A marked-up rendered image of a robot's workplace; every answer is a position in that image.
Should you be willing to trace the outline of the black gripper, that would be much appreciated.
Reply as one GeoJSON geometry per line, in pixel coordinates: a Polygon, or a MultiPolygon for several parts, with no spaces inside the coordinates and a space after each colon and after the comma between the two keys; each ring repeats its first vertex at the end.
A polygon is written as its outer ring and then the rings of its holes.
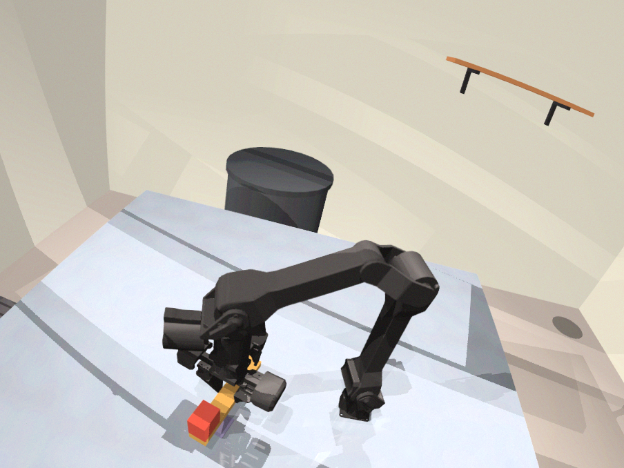
{"type": "Polygon", "coordinates": [[[221,391],[223,381],[232,386],[238,385],[239,389],[233,395],[236,403],[252,402],[254,406],[267,412],[273,411],[287,383],[285,379],[269,371],[263,374],[255,369],[247,369],[251,364],[249,353],[253,350],[253,344],[244,358],[227,360],[219,356],[214,347],[207,353],[206,351],[213,346],[212,342],[208,342],[209,344],[204,346],[204,351],[177,350],[177,363],[193,370],[195,363],[200,360],[195,374],[216,392],[221,391]]]}

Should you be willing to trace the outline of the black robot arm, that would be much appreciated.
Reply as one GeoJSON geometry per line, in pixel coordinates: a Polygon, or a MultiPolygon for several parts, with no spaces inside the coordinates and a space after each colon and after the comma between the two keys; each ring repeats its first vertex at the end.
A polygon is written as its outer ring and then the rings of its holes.
{"type": "Polygon", "coordinates": [[[385,364],[410,319],[426,311],[440,289],[418,252],[362,240],[277,271],[225,273],[202,298],[201,311],[164,309],[162,345],[204,351],[213,340],[219,356],[239,360],[253,344],[249,355],[256,367],[268,339],[265,322],[276,311],[364,282],[381,289],[385,302],[360,355],[344,360],[338,407],[340,417],[368,422],[370,412],[385,404],[385,364]]]}

